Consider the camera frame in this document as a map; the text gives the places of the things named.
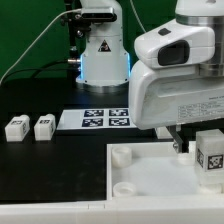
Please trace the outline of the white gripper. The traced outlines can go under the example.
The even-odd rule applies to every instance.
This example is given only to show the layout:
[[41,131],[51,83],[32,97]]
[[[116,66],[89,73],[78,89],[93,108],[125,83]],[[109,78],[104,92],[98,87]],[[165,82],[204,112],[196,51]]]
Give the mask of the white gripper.
[[181,126],[224,118],[224,77],[203,77],[197,66],[153,70],[138,61],[129,83],[129,111],[139,129],[168,126],[183,152]]

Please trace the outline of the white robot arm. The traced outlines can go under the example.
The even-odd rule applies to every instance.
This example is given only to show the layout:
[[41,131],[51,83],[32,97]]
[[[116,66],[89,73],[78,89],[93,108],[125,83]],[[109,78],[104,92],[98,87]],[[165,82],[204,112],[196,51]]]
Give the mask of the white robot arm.
[[79,85],[105,91],[129,85],[129,111],[140,129],[224,118],[224,0],[177,0],[175,18],[136,38],[130,63],[115,0],[81,0],[93,23],[81,55]]

